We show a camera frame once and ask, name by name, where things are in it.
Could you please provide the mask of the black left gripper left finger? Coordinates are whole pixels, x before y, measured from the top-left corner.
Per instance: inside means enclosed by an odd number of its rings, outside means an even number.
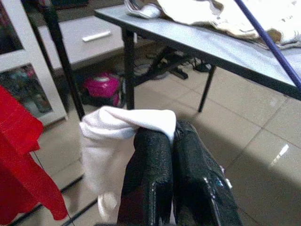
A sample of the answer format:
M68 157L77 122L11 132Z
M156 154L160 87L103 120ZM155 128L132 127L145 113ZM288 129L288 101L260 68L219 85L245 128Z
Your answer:
M171 145L159 131L139 128L126 167L117 224L165 226L173 197Z

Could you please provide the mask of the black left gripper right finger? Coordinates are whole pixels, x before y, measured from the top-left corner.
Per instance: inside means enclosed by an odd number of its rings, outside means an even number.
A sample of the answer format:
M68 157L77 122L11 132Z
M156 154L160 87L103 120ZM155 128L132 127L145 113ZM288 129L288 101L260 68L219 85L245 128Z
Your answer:
M178 226L241 226L223 168L195 127L178 120L173 145L174 217Z

